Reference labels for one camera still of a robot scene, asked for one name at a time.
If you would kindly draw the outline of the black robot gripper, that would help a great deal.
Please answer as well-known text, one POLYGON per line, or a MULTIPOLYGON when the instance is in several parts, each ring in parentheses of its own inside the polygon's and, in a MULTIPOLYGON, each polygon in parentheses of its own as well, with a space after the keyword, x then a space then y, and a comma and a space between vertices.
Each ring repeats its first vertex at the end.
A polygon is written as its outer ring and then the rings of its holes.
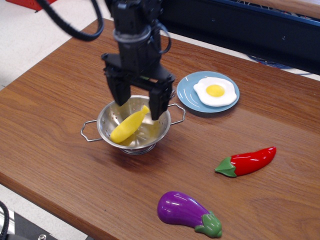
POLYGON ((108 87, 119 105, 124 105, 131 97, 131 85, 149 91, 151 118, 156 121, 167 111, 172 99, 174 76, 161 65, 162 55, 171 47, 162 49, 159 31, 142 31, 126 34, 114 31, 119 53, 105 53, 105 75, 108 87))

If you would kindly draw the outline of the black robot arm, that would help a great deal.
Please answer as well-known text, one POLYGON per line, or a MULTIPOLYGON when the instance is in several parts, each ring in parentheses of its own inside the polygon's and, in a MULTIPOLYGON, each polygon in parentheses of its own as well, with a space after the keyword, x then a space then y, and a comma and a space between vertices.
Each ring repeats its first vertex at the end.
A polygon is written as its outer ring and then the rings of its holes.
POLYGON ((105 53, 105 76, 115 102, 122 106, 131 98, 131 86, 149 92, 151 118, 158 120, 172 99, 175 77, 161 65, 160 0, 108 0, 107 7, 114 20, 113 37, 118 54, 105 53))

